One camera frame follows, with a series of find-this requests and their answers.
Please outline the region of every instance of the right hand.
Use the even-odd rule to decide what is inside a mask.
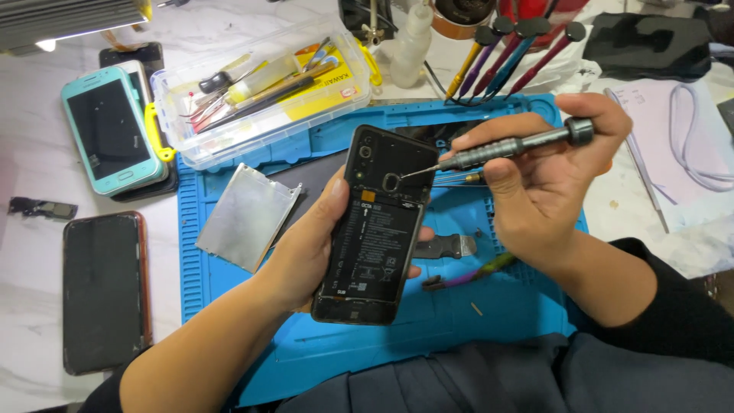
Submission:
[[[595,134],[589,145],[559,143],[484,164],[497,237],[517,258],[546,273],[559,269],[570,256],[586,190],[632,129],[624,110],[597,93],[559,95],[556,104],[569,115],[592,119]],[[493,140],[552,128],[536,113],[495,118],[455,139],[441,159]]]

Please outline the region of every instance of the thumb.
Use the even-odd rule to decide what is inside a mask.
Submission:
[[[344,214],[349,201],[349,185],[339,170],[329,181],[316,203],[301,217],[301,234],[321,245]]]
[[[517,215],[527,212],[532,205],[520,170],[513,161],[506,158],[490,160],[484,164],[484,178],[492,191],[496,212],[505,210]]]

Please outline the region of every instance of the white cable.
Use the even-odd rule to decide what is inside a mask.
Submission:
[[[676,103],[676,97],[680,89],[687,90],[691,94],[691,97],[693,98],[693,117],[691,119],[691,125],[688,128],[688,132],[686,132],[686,137],[683,140],[683,149],[680,148],[680,141],[676,139],[675,133],[673,132],[675,130],[675,125],[674,125],[675,122],[673,121],[673,119],[675,119],[674,105]],[[686,158],[688,157],[689,151],[693,144],[691,135],[693,134],[694,130],[696,129],[697,124],[698,124],[698,93],[696,93],[696,90],[693,87],[691,87],[690,85],[686,83],[678,83],[678,85],[675,86],[672,92],[670,93],[669,138],[670,138],[670,150],[673,153],[673,157],[678,162],[678,164],[681,167],[683,167],[683,169],[686,171],[688,176],[690,176],[691,179],[693,179],[698,185],[701,185],[702,187],[708,190],[712,190],[714,192],[731,191],[732,189],[734,189],[734,174],[707,172],[705,170],[694,168],[688,164],[688,160]],[[710,180],[719,181],[719,182],[727,182],[733,185],[731,186],[717,185],[711,182]]]

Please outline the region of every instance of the white table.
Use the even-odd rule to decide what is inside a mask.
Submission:
[[[621,1],[597,3],[610,12],[622,10]],[[337,10],[334,0],[275,4],[264,0],[192,1],[181,8],[155,10],[148,31],[137,38],[161,42],[166,66],[173,68],[213,49],[231,47],[333,10]],[[400,25],[404,13],[394,7],[393,14]],[[79,205],[78,218],[140,211],[148,223],[153,337],[158,342],[181,324],[175,195],[131,204],[116,204],[93,195],[59,98],[65,83],[98,68],[97,53],[104,47],[99,35],[87,35],[59,42],[52,53],[0,56],[0,202],[6,203],[11,196],[69,202]],[[428,60],[444,85],[451,81],[468,48],[469,42],[455,42],[434,33]],[[387,62],[384,54],[378,54],[378,60]],[[719,101],[734,92],[729,68],[715,65],[706,80]],[[601,91],[617,83],[602,79],[592,83],[590,90]],[[537,89],[529,92],[547,91]],[[413,97],[438,96],[425,82],[412,90],[400,90],[390,85],[387,77],[379,95]],[[595,180],[584,209],[593,235],[603,240],[638,237],[688,277],[734,267],[734,252],[729,247],[734,245],[734,218],[665,234],[626,146],[615,156],[612,170]],[[63,370],[63,227],[63,222],[44,218],[0,214],[2,412],[27,412],[82,401],[102,381],[101,374],[72,377]]]

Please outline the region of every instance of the phone battery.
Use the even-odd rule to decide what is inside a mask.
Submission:
[[[364,192],[374,198],[374,193]],[[364,198],[363,191],[352,191],[349,219],[335,238],[322,295],[392,302],[422,206],[393,198],[378,197],[378,202]]]

